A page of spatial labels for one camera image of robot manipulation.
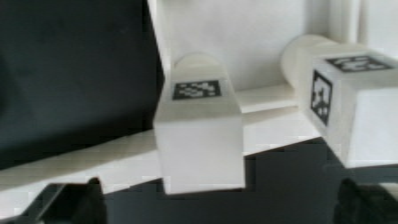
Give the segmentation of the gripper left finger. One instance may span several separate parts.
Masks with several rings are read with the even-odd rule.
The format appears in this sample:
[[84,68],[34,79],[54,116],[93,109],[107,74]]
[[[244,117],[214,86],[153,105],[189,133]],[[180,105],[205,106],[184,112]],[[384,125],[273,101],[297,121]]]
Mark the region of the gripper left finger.
[[52,183],[13,224],[107,224],[100,178],[86,183]]

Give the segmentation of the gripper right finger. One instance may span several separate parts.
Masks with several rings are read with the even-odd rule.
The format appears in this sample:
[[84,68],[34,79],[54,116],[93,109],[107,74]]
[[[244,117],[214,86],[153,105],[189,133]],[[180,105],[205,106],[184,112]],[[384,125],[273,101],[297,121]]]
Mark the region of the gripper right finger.
[[398,224],[398,199],[381,185],[342,181],[335,224]]

